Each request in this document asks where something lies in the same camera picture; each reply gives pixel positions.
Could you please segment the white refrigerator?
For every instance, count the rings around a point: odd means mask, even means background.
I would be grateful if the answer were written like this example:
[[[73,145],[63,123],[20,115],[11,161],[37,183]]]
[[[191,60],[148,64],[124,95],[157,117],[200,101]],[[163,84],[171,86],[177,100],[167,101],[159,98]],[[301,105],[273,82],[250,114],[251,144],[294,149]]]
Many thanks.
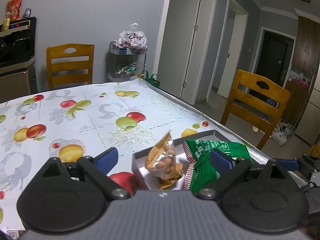
[[[295,134],[310,145],[319,139],[320,132],[320,93],[319,93],[319,68],[313,84],[308,103],[299,121]]]

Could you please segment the pile of slippers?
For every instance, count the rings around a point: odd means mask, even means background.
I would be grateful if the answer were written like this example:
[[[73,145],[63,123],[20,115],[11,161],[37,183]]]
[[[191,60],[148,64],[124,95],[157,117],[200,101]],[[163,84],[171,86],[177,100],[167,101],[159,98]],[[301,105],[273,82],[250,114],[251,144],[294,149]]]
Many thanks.
[[[273,138],[279,145],[283,146],[287,142],[287,137],[291,136],[294,131],[295,128],[291,124],[280,120],[276,124],[270,138]]]

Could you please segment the green snack bag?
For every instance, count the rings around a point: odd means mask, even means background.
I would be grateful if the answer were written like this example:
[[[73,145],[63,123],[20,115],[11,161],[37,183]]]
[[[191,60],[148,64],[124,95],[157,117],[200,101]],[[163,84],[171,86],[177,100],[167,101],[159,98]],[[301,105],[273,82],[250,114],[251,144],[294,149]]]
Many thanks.
[[[184,188],[197,193],[222,173],[233,168],[237,158],[252,160],[247,147],[238,142],[185,140],[183,143],[190,162],[185,174]]]

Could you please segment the white shallow tray box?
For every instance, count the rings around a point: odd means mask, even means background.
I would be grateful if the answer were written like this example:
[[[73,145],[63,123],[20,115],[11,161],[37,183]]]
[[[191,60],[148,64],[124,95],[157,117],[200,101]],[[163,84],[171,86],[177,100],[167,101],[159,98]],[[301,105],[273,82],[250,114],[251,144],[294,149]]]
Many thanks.
[[[216,130],[200,132],[172,141],[176,153],[175,160],[183,164],[183,176],[169,186],[168,190],[191,190],[204,187],[220,177],[219,172],[212,166],[210,154],[212,148],[217,148],[232,159],[240,157],[251,160],[251,156],[244,144],[231,142]],[[208,153],[204,161],[196,161],[193,157],[196,145],[207,145]],[[159,178],[145,168],[145,160],[149,149],[133,154],[132,171],[139,181],[140,187],[148,190],[159,190]]]

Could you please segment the fruit pattern tablecloth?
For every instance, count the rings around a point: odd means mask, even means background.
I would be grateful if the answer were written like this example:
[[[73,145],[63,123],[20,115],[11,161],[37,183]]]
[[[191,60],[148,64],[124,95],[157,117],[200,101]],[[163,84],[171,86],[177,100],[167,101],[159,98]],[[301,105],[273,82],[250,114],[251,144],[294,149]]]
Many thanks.
[[[111,147],[114,173],[130,171],[132,155],[167,132],[174,139],[215,130],[245,140],[194,107],[141,79],[60,89],[1,104],[1,229],[23,230],[17,200],[51,157],[74,160]]]

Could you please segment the wooden chair near door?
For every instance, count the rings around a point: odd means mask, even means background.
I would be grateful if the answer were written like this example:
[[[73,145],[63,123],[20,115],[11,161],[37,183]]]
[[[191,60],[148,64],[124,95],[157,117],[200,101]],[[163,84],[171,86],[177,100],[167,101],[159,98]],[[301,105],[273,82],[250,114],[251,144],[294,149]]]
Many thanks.
[[[278,103],[278,107],[274,107],[263,100],[244,92],[239,88],[240,85],[274,100]],[[257,149],[262,150],[276,124],[280,120],[290,96],[291,94],[288,90],[285,90],[273,81],[263,76],[239,69],[236,71],[220,124],[225,125],[229,115],[232,114],[262,130],[264,135],[257,144]],[[235,100],[266,114],[270,119],[265,120],[262,117],[259,117],[253,111],[237,105],[234,102]]]

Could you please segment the clear peanut snack bag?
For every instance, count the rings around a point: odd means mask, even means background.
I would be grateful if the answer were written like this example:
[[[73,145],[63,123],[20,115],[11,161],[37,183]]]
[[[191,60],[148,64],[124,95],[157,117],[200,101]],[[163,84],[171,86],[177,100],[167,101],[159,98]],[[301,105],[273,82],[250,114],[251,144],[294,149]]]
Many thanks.
[[[157,177],[157,187],[160,190],[171,187],[183,177],[183,164],[176,161],[171,130],[149,151],[145,168]]]

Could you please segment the brown wooden cabinet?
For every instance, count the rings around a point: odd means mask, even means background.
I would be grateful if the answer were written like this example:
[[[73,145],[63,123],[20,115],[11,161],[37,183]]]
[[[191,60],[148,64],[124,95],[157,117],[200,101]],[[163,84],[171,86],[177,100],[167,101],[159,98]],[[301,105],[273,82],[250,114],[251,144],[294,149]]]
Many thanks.
[[[298,30],[291,72],[285,89],[291,94],[282,119],[296,126],[308,100],[319,62],[319,23],[298,17]]]

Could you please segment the dark entrance door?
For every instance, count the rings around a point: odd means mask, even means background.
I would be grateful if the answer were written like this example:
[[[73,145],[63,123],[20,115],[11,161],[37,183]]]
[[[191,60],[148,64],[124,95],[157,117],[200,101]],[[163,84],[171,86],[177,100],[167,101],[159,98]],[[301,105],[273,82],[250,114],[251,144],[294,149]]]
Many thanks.
[[[283,87],[290,65],[294,39],[265,31],[255,74]]]

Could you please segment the black water dispenser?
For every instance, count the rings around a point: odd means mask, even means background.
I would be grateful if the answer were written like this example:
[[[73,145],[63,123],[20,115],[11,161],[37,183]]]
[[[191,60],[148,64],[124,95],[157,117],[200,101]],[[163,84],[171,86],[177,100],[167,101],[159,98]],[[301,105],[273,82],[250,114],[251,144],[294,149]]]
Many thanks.
[[[12,21],[1,30],[1,103],[38,92],[35,34],[35,17]]]

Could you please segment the green tote bag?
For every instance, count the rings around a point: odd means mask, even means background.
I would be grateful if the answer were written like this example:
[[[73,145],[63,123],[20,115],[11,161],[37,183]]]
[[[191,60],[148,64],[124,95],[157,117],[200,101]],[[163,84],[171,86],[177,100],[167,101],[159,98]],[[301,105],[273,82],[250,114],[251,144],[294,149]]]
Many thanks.
[[[160,82],[157,80],[157,74],[149,75],[149,72],[146,70],[144,80],[149,84],[151,84],[153,87],[156,87],[156,88],[160,87]]]

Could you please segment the white Dove candy bag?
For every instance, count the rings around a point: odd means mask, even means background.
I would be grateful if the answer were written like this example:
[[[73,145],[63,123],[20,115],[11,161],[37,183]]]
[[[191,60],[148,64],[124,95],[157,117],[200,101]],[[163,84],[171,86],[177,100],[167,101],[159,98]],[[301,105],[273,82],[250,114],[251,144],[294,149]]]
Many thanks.
[[[146,35],[139,30],[138,23],[133,23],[122,31],[116,43],[119,48],[143,50],[147,47]]]

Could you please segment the white door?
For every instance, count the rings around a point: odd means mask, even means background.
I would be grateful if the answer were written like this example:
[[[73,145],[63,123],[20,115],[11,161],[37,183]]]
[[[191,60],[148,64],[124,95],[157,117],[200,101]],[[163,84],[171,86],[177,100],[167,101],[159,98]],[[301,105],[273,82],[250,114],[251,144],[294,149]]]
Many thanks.
[[[160,89],[180,98],[185,87],[201,0],[170,0],[157,80]]]

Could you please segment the red snack bag on dispenser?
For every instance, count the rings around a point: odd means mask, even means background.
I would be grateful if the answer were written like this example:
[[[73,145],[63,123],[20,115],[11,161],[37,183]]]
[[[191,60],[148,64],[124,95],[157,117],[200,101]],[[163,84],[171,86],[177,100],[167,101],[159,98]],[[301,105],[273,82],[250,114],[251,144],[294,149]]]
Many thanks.
[[[11,0],[7,3],[7,13],[11,21],[20,19],[20,8],[23,0]]]

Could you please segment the wooden chair by wall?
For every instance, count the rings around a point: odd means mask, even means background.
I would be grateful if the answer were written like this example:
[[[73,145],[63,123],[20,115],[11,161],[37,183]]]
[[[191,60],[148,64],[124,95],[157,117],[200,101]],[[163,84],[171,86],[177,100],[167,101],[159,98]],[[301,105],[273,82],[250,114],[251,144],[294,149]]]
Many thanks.
[[[93,81],[95,45],[68,43],[46,49],[48,89]]]

